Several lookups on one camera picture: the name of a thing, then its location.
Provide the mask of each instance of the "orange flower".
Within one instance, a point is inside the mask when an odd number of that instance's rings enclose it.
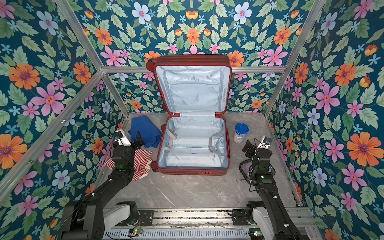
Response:
[[[0,135],[0,163],[2,169],[13,167],[13,162],[18,162],[26,152],[26,144],[21,144],[23,139],[19,136],[12,138],[10,134]]]
[[[197,19],[197,16],[199,15],[199,12],[197,11],[186,11],[185,15],[187,16],[187,19]]]
[[[187,40],[190,44],[196,45],[199,42],[200,34],[197,32],[195,28],[191,28],[189,33],[187,33]]]
[[[108,31],[105,31],[103,28],[97,28],[95,36],[98,38],[99,42],[103,43],[104,45],[112,45],[113,39],[111,34]]]
[[[211,30],[209,30],[209,29],[207,29],[207,28],[204,30],[204,35],[205,35],[205,36],[209,36],[209,35],[211,35],[211,34],[212,34],[212,33],[211,33]]]
[[[73,73],[76,74],[77,81],[81,81],[82,84],[86,84],[91,78],[88,66],[86,66],[83,62],[75,63],[74,66],[76,68],[73,69]]]
[[[365,53],[366,56],[369,56],[369,55],[374,54],[378,49],[379,49],[379,48],[378,48],[376,45],[369,45],[369,46],[365,49],[364,53]]]
[[[301,194],[301,188],[297,183],[295,183],[297,194],[299,195],[300,200],[303,199],[303,195]]]
[[[58,221],[57,218],[53,219],[52,222],[49,224],[49,227],[50,228],[54,228],[56,226],[56,224],[57,224],[57,221]]]
[[[89,187],[87,187],[87,190],[85,190],[85,195],[90,195],[91,192],[93,192],[93,190],[95,189],[95,184],[94,183],[91,183],[91,185]]]
[[[360,86],[362,86],[363,88],[369,87],[370,84],[371,81],[368,76],[365,76],[360,80]]]
[[[103,143],[103,140],[102,139],[96,139],[95,140],[95,143],[92,145],[93,149],[92,151],[95,153],[95,154],[99,154],[101,153],[101,150],[103,149],[104,147],[104,143]]]
[[[341,65],[340,69],[337,69],[335,77],[335,82],[337,82],[337,85],[341,86],[344,84],[344,86],[347,86],[349,84],[349,81],[352,81],[355,78],[355,72],[356,67],[353,66],[353,63],[348,63],[346,65],[345,63]]]
[[[233,51],[233,53],[228,53],[229,61],[231,62],[232,67],[240,67],[244,62],[243,53],[239,53],[239,51]]]
[[[326,240],[340,240],[339,237],[337,235],[335,235],[335,233],[331,229],[325,230],[325,239]]]
[[[85,15],[89,18],[89,19],[93,19],[93,13],[91,13],[90,11],[86,10],[85,12]]]
[[[147,63],[148,60],[150,59],[155,59],[155,58],[158,58],[160,57],[161,55],[159,53],[155,53],[154,51],[149,51],[148,53],[146,53],[144,55],[145,59],[144,59],[144,62]]]
[[[175,31],[175,35],[176,36],[181,36],[181,29],[176,29],[176,31]]]
[[[262,106],[262,102],[261,101],[254,101],[252,104],[251,104],[251,107],[252,108],[255,108],[255,109],[258,109],[259,107]]]
[[[288,37],[291,36],[290,28],[282,28],[280,31],[277,31],[276,36],[273,38],[275,44],[282,45],[286,41],[288,41]]]
[[[299,15],[299,10],[295,10],[295,11],[293,11],[292,13],[291,13],[291,18],[295,18],[295,17],[297,17],[297,15]]]
[[[300,66],[296,68],[295,73],[295,82],[298,84],[302,84],[307,79],[308,74],[308,64],[307,63],[301,63]]]
[[[292,142],[292,139],[287,138],[287,140],[285,140],[285,146],[287,147],[288,151],[293,150],[293,145],[294,145],[294,143]]]
[[[39,72],[29,64],[24,66],[23,63],[18,63],[17,68],[11,67],[9,72],[11,73],[9,79],[15,82],[15,86],[19,88],[24,87],[26,90],[30,90],[40,82],[40,78],[37,77],[40,75]]]
[[[361,132],[360,137],[356,133],[351,136],[352,142],[347,143],[347,149],[351,150],[349,156],[352,160],[358,160],[358,164],[365,167],[367,162],[370,166],[379,164],[377,158],[384,157],[384,150],[377,148],[381,146],[381,141],[377,137],[371,138],[367,132]]]
[[[132,101],[131,105],[133,108],[140,109],[141,108],[141,103],[138,103],[137,101]]]

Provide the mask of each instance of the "floral wallpaper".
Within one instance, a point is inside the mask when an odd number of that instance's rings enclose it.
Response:
[[[172,54],[225,54],[232,66],[277,66],[286,63],[313,2],[85,0],[76,14],[106,66],[145,66]]]
[[[323,9],[269,115],[326,240],[384,238],[384,1]]]
[[[0,0],[0,179],[93,73],[55,3]]]
[[[112,134],[122,121],[116,103],[100,82],[3,202],[0,239],[57,238],[63,207],[94,190]],[[11,137],[1,134],[1,143]]]
[[[166,112],[153,73],[116,73],[110,76],[128,111]],[[263,113],[279,77],[276,73],[232,74],[227,110]]]

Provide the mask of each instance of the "gray marble surface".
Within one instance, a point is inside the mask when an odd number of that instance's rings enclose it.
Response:
[[[160,128],[165,124],[167,113],[149,114],[149,119]],[[231,140],[230,167],[224,176],[195,176],[195,175],[165,175],[152,170],[148,176],[132,181],[122,189],[109,202],[107,207],[114,206],[121,201],[135,201],[138,208],[210,208],[210,207],[245,207],[249,200],[261,200],[256,192],[249,192],[249,185],[242,179],[238,169],[241,161],[247,157],[241,151],[245,141],[241,144],[233,141],[234,126],[243,122],[250,131],[246,139],[253,142],[253,138],[261,140],[266,135],[270,136],[269,126],[262,114],[226,113],[224,117]],[[153,151],[152,159],[156,160],[158,149],[150,147]],[[280,159],[280,150],[272,144],[271,165],[275,168],[274,176],[280,197],[286,207],[296,205],[291,185],[290,176],[286,173],[285,163]]]

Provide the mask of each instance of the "blue lid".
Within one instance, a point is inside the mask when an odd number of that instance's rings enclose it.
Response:
[[[235,126],[235,131],[237,134],[247,134],[249,132],[249,128],[244,123],[238,123]]]

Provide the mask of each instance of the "open suitcase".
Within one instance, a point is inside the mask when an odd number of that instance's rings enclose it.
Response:
[[[164,174],[224,175],[230,143],[225,118],[232,69],[225,55],[149,60],[170,115],[151,167]]]

